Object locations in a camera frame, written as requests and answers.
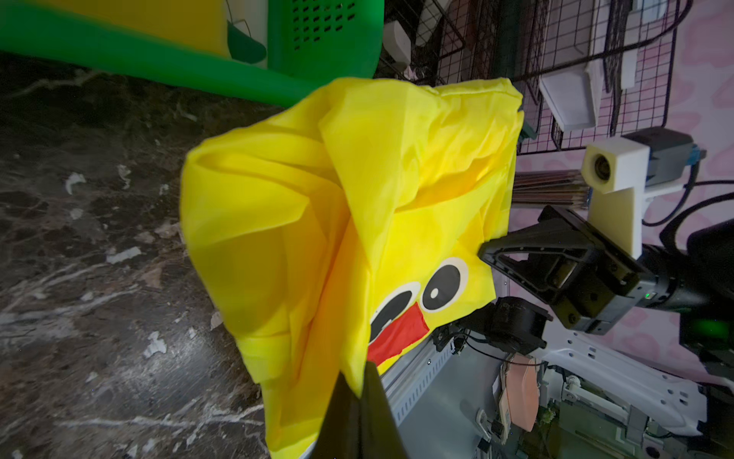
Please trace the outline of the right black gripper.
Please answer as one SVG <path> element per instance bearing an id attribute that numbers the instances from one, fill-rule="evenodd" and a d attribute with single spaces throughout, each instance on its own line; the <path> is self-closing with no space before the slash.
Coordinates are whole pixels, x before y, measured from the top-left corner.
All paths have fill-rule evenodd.
<path id="1" fill-rule="evenodd" d="M 487 241 L 485 264 L 552 307 L 568 329 L 607 334 L 634 307 L 661 308 L 677 289 L 675 260 L 646 245 L 636 259 L 567 208 L 547 206 L 538 224 Z M 545 349 L 544 308 L 515 296 L 498 298 L 458 320 L 479 342 L 507 353 Z"/>

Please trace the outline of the plain yellow raincoat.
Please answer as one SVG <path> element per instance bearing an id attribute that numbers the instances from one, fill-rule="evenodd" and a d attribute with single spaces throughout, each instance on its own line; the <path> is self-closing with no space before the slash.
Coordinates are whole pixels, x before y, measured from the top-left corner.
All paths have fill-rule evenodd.
<path id="1" fill-rule="evenodd" d="M 211 0 L 49 0 L 40 3 L 108 25 L 229 57 L 223 1 Z"/>

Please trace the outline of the yellow duck raincoat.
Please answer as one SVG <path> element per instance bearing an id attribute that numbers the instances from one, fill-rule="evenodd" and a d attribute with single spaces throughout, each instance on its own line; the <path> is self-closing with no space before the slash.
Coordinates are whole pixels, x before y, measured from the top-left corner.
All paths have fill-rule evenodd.
<path id="1" fill-rule="evenodd" d="M 252 380 L 266 444 L 297 458 L 339 378 L 361 392 L 495 299 L 481 246 L 508 232 L 521 93 L 340 78 L 185 159 L 181 229 Z"/>

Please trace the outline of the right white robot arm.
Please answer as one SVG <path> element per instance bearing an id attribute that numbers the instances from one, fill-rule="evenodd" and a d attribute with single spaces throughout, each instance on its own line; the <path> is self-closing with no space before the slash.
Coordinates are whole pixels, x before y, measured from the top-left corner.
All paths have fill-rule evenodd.
<path id="1" fill-rule="evenodd" d="M 477 259 L 526 298 L 500 298 L 461 320 L 488 344 L 562 368 L 607 391 L 678 437 L 726 446 L 733 432 L 733 224 L 690 235 L 680 219 L 630 256 L 565 208 L 480 244 Z M 602 344 L 623 319 L 649 310 L 679 319 L 677 344 L 705 371 L 693 377 Z"/>

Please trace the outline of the white dinosaur raincoat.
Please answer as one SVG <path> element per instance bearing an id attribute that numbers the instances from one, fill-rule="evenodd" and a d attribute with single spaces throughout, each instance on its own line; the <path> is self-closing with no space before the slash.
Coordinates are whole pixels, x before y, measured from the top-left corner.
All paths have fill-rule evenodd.
<path id="1" fill-rule="evenodd" d="M 252 37 L 252 30 L 246 18 L 236 19 L 231 2 L 226 1 L 227 8 L 227 47 L 234 60 L 248 64 L 263 64 L 267 57 L 264 44 Z"/>

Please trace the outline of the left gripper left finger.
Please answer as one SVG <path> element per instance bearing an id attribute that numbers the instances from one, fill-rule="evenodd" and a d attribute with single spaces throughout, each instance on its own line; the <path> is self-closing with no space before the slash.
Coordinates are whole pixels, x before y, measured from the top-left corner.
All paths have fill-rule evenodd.
<path id="1" fill-rule="evenodd" d="M 311 458 L 359 457 L 360 422 L 359 397 L 350 388 L 345 376 L 339 374 Z"/>

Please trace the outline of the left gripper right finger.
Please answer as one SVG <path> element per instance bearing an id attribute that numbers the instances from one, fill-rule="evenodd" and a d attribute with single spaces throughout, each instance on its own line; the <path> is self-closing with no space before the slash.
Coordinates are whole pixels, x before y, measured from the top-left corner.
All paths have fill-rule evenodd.
<path id="1" fill-rule="evenodd" d="M 367 361 L 359 400 L 359 457 L 365 459 L 407 458 L 407 452 L 388 403 L 380 374 Z"/>

